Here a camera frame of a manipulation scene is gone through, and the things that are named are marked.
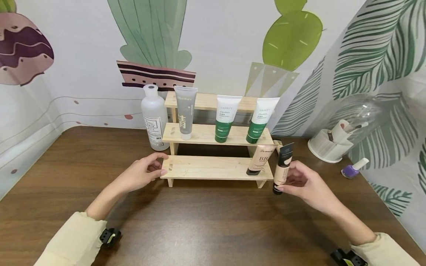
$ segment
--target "nail polish bottle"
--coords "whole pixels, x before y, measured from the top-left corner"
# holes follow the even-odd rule
[[[348,165],[347,167],[343,168],[341,173],[346,178],[353,178],[357,174],[360,173],[360,169],[364,167],[364,165],[368,164],[369,160],[367,158],[362,158],[359,162],[357,162],[354,165]]]

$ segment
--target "sleeve cuff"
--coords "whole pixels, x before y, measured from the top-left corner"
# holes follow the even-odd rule
[[[76,212],[50,240],[45,252],[63,257],[73,264],[85,260],[88,254],[95,253],[96,257],[102,245],[99,237],[106,225],[106,221],[95,221],[85,212]]]
[[[351,249],[369,265],[374,266],[419,266],[388,234],[376,233],[372,243],[360,246],[351,245]]]

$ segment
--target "bb cream tube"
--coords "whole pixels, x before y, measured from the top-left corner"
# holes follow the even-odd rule
[[[192,137],[192,121],[194,119],[197,91],[197,88],[175,86],[179,129],[183,140],[188,140]]]
[[[241,99],[242,96],[217,96],[216,129],[214,137],[216,142],[224,143],[228,138]]]
[[[275,145],[257,145],[246,174],[258,175],[274,151]]]
[[[291,157],[293,156],[293,143],[287,144],[279,149],[278,163],[275,169],[275,175],[273,176],[273,188],[272,192],[275,195],[281,195],[282,192],[276,187],[284,185],[287,181],[287,173],[290,168]]]

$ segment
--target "beige sleeve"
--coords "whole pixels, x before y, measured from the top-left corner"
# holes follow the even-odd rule
[[[373,243],[351,246],[369,266],[420,266],[388,234],[376,233]]]
[[[90,266],[101,248],[107,225],[85,212],[74,213],[47,244],[34,266]]]

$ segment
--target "wooden display stand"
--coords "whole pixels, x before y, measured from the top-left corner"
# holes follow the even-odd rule
[[[195,109],[216,110],[216,94],[197,93]],[[243,97],[238,107],[239,112],[253,113],[256,107],[257,98]],[[167,123],[164,130],[163,141],[170,143],[170,153],[168,159],[163,161],[163,169],[168,172],[162,179],[167,179],[169,187],[173,187],[174,179],[209,179],[209,180],[255,180],[257,187],[262,188],[267,180],[273,180],[273,175],[269,164],[265,164],[259,175],[247,175],[246,171],[250,164],[250,158],[239,157],[209,157],[209,156],[182,156],[177,155],[180,143],[204,144],[204,145],[233,145],[247,146],[250,156],[253,156],[257,144],[275,145],[265,128],[256,144],[248,143],[248,127],[233,126],[225,143],[218,143],[214,140],[215,125],[193,124],[192,138],[181,139],[178,124],[178,111],[175,92],[168,92],[165,106],[171,108],[173,123]]]

